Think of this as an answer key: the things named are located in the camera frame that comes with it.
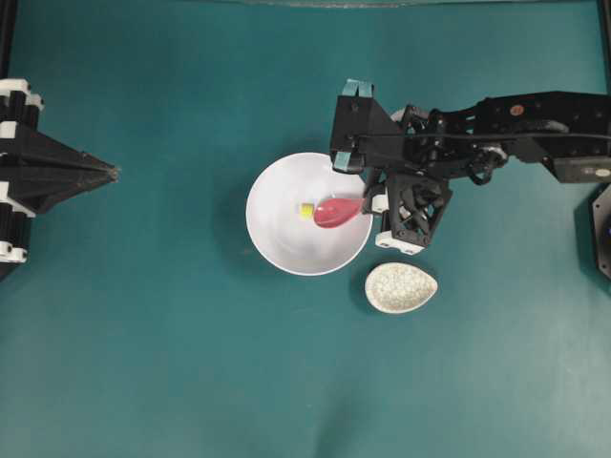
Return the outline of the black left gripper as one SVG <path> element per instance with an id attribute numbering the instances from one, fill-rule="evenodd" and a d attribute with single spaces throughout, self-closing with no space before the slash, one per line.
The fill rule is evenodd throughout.
<path id="1" fill-rule="evenodd" d="M 24 263 L 32 220 L 55 205 L 115 182 L 115 165 L 36 131 L 44 110 L 26 79 L 1 80 L 1 262 Z M 18 166 L 23 160 L 51 166 Z"/>

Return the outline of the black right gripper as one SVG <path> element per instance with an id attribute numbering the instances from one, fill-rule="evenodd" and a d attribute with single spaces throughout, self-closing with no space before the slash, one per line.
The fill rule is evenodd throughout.
<path id="1" fill-rule="evenodd" d="M 453 192 L 445 180 L 418 174 L 390 173 L 369 168 L 363 193 L 363 214 L 380 214 L 375 237 L 380 248 L 406 255 L 428 248 Z"/>

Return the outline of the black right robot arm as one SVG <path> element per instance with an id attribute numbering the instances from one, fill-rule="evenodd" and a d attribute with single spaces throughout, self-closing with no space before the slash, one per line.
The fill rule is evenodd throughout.
<path id="1" fill-rule="evenodd" d="M 488 184 L 515 158 L 558 182 L 609 183 L 610 98 L 549 92 L 486 98 L 459 111 L 412 105 L 391 115 L 402 151 L 370 170 L 361 210 L 382 219 L 375 243 L 414 255 L 428 248 L 453 197 L 452 181 Z"/>

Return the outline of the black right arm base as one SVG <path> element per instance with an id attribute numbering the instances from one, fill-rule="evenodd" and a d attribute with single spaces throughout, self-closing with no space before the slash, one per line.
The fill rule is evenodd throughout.
<path id="1" fill-rule="evenodd" d="M 610 289 L 610 184 L 602 184 L 574 212 L 576 246 L 582 274 Z"/>

